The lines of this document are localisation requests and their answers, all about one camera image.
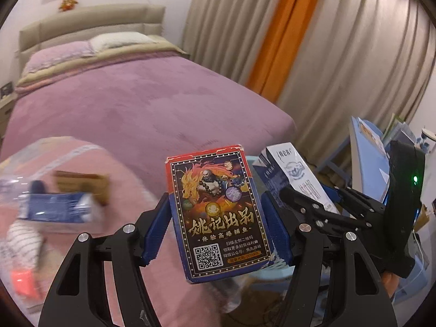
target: red decoration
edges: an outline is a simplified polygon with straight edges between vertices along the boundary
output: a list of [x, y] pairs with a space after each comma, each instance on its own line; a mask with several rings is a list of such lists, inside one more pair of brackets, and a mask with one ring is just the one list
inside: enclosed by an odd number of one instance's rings
[[59, 9], [62, 11], [72, 10], [77, 4], [77, 0], [62, 0]]
[[10, 278], [17, 294], [33, 299], [40, 298], [31, 270], [12, 270]]

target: upholstered headboard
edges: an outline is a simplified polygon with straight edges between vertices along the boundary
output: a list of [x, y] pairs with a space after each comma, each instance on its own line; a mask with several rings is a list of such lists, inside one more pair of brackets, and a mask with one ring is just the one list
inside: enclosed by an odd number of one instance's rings
[[88, 40], [109, 32], [161, 35], [164, 13], [165, 7], [159, 5], [100, 5], [57, 13], [32, 23], [20, 31], [20, 72], [32, 54], [55, 45]]

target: curtain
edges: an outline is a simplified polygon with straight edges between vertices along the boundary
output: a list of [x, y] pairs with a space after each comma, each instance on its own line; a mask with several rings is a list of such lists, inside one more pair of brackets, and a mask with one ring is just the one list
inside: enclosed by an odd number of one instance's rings
[[192, 0], [182, 49], [191, 60], [245, 84], [278, 0]]
[[280, 0], [247, 87], [276, 102], [289, 75], [317, 0]]
[[393, 112], [410, 120], [435, 37], [417, 0], [318, 0], [276, 102], [297, 125], [297, 149], [319, 164], [348, 136], [351, 116], [382, 130]]

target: orange object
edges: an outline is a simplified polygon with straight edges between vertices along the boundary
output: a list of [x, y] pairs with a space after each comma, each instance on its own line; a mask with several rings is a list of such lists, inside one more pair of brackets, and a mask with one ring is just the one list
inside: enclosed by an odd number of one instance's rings
[[18, 295], [30, 297], [32, 299], [40, 299], [36, 283], [31, 270], [12, 270], [10, 278], [15, 292]]
[[62, 11], [72, 10], [77, 4], [77, 0], [62, 0], [59, 9]]
[[400, 277], [391, 272], [383, 272], [381, 275], [381, 282], [383, 283], [389, 297], [392, 297], [398, 288]]
[[276, 102], [318, 0], [280, 0], [247, 87]]

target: pink blanket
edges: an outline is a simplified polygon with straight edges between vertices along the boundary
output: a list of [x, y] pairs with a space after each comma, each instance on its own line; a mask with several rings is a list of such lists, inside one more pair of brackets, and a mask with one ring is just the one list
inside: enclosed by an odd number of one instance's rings
[[247, 155], [289, 140], [290, 116], [235, 82], [180, 56], [91, 69], [17, 102], [0, 160], [40, 138], [100, 145], [158, 198], [167, 157], [241, 144]]

